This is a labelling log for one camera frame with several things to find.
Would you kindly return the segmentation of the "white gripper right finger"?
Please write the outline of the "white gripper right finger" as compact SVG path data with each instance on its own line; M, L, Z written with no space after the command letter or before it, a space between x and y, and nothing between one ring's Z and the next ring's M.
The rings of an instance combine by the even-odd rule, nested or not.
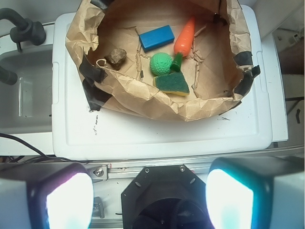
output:
M303 229L305 160L219 157L210 166L205 196L216 229Z

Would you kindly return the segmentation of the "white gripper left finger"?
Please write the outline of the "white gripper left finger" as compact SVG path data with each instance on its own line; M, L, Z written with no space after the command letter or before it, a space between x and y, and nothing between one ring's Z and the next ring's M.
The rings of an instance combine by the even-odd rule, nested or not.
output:
M87 229L93 183L77 162L2 163L2 229Z

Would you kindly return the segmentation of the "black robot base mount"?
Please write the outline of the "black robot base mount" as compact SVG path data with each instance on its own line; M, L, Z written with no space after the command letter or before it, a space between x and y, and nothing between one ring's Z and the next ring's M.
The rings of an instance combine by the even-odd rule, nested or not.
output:
M212 229L206 184L186 165L144 167L121 194L125 229Z

